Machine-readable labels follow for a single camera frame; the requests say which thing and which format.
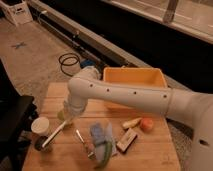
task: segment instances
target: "white paper cup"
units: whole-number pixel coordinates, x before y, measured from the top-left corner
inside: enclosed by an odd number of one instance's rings
[[[31,125],[31,130],[33,133],[40,136],[48,136],[50,133],[50,122],[46,117],[39,117],[35,119]]]

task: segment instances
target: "floor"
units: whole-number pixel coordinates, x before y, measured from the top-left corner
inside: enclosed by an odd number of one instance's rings
[[[60,71],[58,57],[73,50],[37,22],[15,27],[0,18],[0,40],[0,57],[11,81],[20,94],[35,97],[35,104],[40,112],[48,84],[69,80]],[[66,68],[71,74],[79,70],[78,65]],[[184,170],[190,154],[191,140],[171,123],[168,126]],[[0,170],[10,170],[8,165],[8,161],[4,161]]]

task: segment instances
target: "orange plastic container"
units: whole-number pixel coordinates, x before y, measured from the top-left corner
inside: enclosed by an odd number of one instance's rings
[[[103,81],[137,86],[167,87],[164,75],[159,68],[106,67]],[[115,107],[114,103],[106,102],[105,104],[108,108]]]

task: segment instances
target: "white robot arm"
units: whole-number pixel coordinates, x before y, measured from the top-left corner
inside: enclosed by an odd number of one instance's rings
[[[102,99],[157,113],[194,129],[189,171],[213,170],[213,95],[171,88],[111,84],[94,67],[71,78],[67,100],[71,115],[83,113],[88,99]]]

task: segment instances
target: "orange ball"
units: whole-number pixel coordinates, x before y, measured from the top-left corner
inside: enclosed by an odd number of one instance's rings
[[[142,118],[140,121],[140,128],[144,132],[150,132],[154,127],[154,122],[152,118]]]

